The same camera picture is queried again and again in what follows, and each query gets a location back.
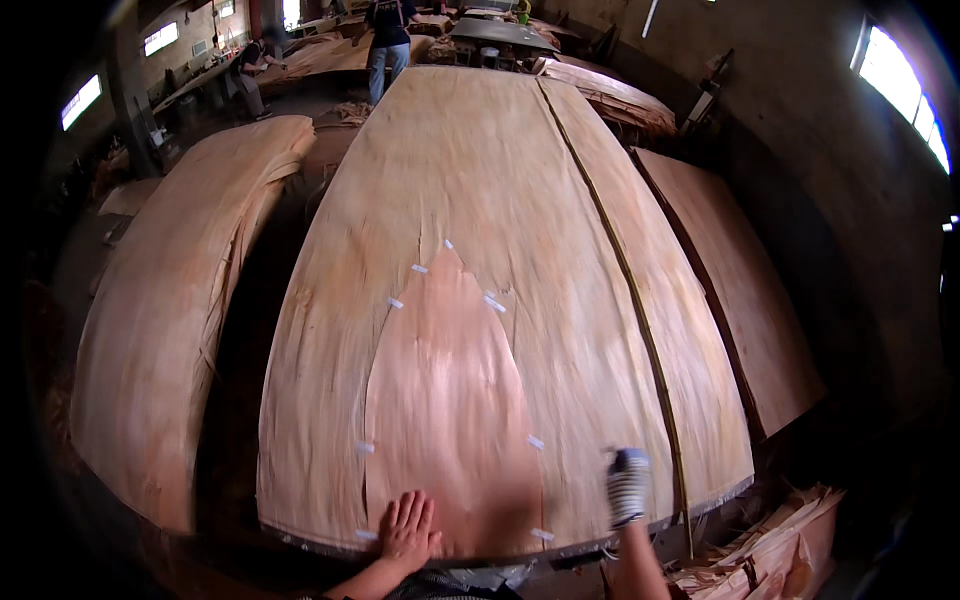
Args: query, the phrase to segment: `dark shirt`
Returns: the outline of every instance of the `dark shirt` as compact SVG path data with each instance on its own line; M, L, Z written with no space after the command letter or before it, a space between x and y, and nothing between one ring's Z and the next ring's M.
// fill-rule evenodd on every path
M371 2L367 9L367 22L373 25L373 44L371 44L371 48L387 48L409 44L410 36L403 28L407 26L410 17L414 14L417 14L414 0L380 0L379 2L374 0Z
M247 47L243 49L243 52L233 60L233 64L230 65L230 71L234 75L240 75L242 73L252 76L253 73L244 71L242 67L244 64L256 64L256 62L260 60L260 57L263 56L264 50L266 50L266 48L261 49L260 44L255 41L250 42L247 44Z

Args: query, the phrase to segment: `jeans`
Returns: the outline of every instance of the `jeans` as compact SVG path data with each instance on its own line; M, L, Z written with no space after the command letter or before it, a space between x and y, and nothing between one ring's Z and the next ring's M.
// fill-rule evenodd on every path
M370 49L370 104L374 106L383 96L383 72L387 62L394 71L391 81L396 81L400 71L410 63L410 44Z

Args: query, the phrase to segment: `forearm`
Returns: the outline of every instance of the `forearm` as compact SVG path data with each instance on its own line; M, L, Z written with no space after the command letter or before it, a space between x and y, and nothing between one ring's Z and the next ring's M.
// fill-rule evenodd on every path
M355 577L324 594L330 600L382 600L403 581L408 573L389 559L380 559Z
M359 41L361 37L364 36L366 32L370 30L370 23L365 22L363 24L363 29L360 30L360 33L353 37L354 40Z
M669 600L670 591L647 535L647 519L639 518L620 530L614 600Z

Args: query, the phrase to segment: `work glove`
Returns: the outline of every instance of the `work glove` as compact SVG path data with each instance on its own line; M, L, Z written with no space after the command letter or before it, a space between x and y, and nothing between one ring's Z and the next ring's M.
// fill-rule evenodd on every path
M611 529L622 529L627 523L646 515L649 488L650 457L639 448L616 450L607 469Z

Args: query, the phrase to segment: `worker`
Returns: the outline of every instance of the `worker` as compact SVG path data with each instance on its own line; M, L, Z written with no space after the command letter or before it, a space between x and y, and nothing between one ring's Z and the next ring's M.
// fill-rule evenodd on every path
M529 0L520 0L516 4L516 22L520 25L526 25L530 21L530 2Z
M607 472L612 529L619 536L615 600L669 600L670 592L647 536L646 499L650 460L636 448L616 452ZM423 571L443 532L433 531L434 501L425 492L407 492L390 503L384 517L383 552L360 574L324 594L329 600L414 598L509 598L505 590L466 586L442 571Z
M410 36L406 30L409 21L424 21L414 7L414 0L373 0L367 8L363 31L353 37L353 46L356 47L360 38L373 27L367 66L370 68L370 103L374 106L383 95L383 74L387 63L396 80L410 62Z
M271 64L286 70L285 62L271 56L281 40L283 40L283 34L280 29L276 25L268 25L263 28L260 37L250 42L230 65L230 76L240 90L244 102L247 103L250 117L255 121L262 121L273 113L264 108L263 100L260 98L260 88L257 87L253 78L266 71Z

